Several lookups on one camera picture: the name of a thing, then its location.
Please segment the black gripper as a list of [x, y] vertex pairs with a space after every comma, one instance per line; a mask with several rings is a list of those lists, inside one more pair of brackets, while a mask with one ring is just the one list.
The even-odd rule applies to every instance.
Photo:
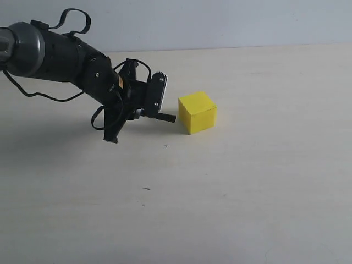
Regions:
[[[146, 81], [137, 79], [136, 69], [143, 65], [148, 76]], [[108, 142], [117, 143], [118, 134], [129, 120], [135, 119], [138, 109], [144, 108], [144, 116], [155, 117], [158, 115], [167, 86], [167, 75], [161, 71], [151, 77], [150, 67], [138, 59], [126, 59], [115, 69], [117, 72], [118, 87], [111, 88], [111, 92], [117, 96], [116, 101], [110, 106], [104, 107], [104, 137]]]

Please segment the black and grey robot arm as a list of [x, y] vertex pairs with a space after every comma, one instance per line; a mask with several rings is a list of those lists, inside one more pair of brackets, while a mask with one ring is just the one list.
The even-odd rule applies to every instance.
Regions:
[[1, 28], [1, 70], [9, 80], [15, 76], [71, 83], [82, 94], [100, 103], [104, 114], [104, 140], [117, 142], [123, 125], [140, 117], [175, 122], [161, 113], [167, 76], [149, 73], [146, 81], [136, 77], [140, 60], [128, 58], [113, 67], [102, 52], [77, 38], [73, 32], [57, 34], [39, 21], [19, 22]]

